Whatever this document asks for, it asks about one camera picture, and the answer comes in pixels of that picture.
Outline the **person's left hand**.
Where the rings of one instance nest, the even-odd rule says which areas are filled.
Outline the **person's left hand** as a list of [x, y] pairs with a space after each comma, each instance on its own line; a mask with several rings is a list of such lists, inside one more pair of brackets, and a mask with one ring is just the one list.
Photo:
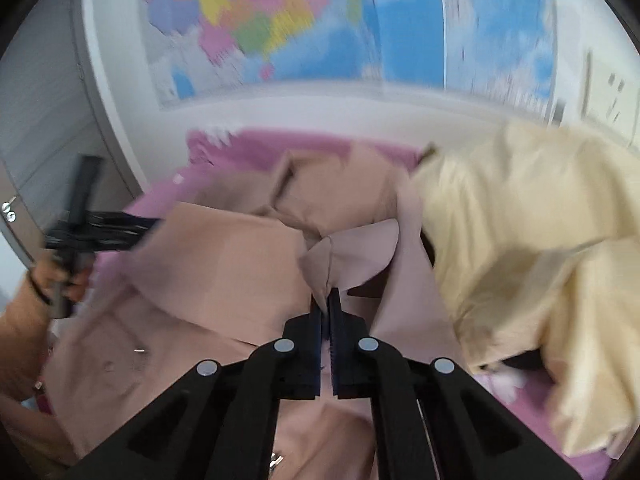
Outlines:
[[70, 275], [57, 263], [52, 252], [45, 252], [26, 273], [26, 283], [45, 304], [52, 304], [56, 296], [55, 287], [62, 285], [62, 297], [71, 302], [84, 299], [90, 285], [93, 270], [92, 257], [85, 259], [79, 270]]

